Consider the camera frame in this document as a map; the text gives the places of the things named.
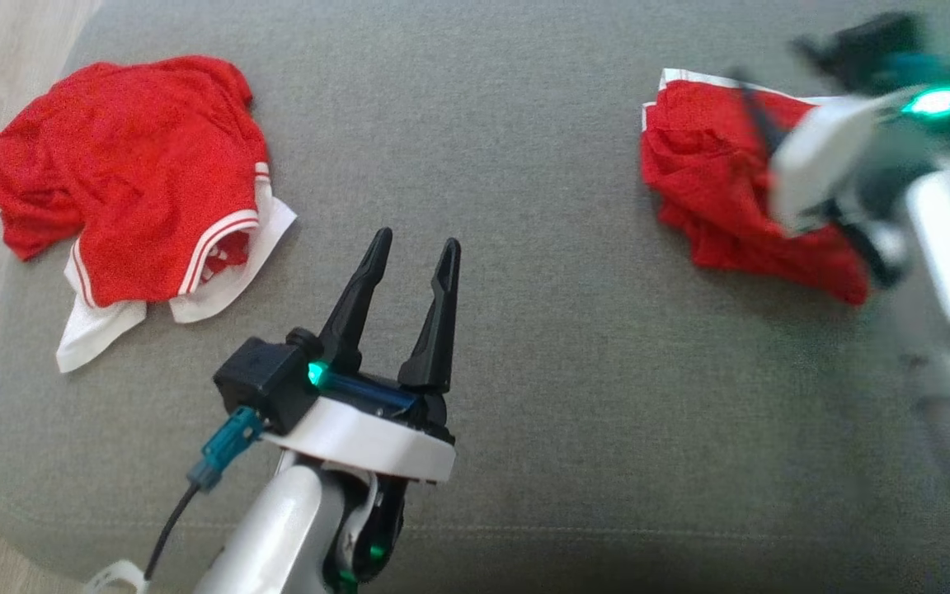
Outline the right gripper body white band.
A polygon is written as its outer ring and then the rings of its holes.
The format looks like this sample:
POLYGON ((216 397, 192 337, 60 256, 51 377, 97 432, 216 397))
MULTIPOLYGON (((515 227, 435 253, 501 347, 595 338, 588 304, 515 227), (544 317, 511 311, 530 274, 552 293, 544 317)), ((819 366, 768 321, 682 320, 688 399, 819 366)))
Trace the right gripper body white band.
POLYGON ((950 116, 950 84, 904 87, 882 97, 822 97, 770 157, 770 215, 788 236, 825 225, 825 204, 879 125, 898 116, 950 116))

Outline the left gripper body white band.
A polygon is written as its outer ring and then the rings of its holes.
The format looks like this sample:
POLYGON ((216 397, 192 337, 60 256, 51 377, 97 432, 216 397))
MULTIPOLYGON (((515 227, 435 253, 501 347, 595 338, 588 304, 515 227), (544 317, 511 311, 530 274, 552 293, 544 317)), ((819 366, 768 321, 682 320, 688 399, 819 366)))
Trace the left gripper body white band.
POLYGON ((337 375, 324 362, 308 367, 317 392, 312 406, 287 435, 264 432, 282 449, 353 469, 427 483, 451 478, 455 448, 429 425, 407 424, 389 411, 410 413, 415 396, 357 376, 337 375))

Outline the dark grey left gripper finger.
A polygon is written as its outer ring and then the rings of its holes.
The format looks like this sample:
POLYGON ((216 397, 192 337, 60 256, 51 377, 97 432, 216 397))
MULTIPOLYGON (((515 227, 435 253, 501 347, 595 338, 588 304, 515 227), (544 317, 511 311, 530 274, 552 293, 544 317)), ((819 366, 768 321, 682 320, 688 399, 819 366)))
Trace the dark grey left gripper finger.
POLYGON ((398 371, 398 383, 412 391, 447 394, 451 390, 462 255, 459 240, 445 241, 430 281, 432 304, 411 356, 398 371))
POLYGON ((360 339, 374 290, 386 270, 392 241, 391 229, 377 230, 319 334, 324 346, 322 361, 337 375, 355 375, 360 369, 360 339))

